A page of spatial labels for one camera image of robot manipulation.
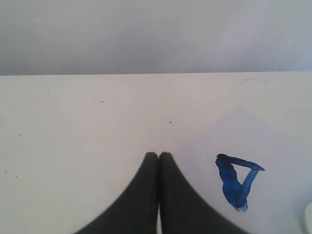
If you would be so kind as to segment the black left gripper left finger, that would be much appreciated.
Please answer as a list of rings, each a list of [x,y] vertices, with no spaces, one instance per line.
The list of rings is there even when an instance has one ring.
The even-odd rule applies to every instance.
[[[121,195],[78,234],[155,234],[158,213],[158,156],[145,154]]]

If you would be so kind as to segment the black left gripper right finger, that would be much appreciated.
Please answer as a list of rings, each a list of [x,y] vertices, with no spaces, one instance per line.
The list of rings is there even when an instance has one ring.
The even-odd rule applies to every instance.
[[[159,156],[158,200],[163,234],[245,233],[200,197],[169,152]]]

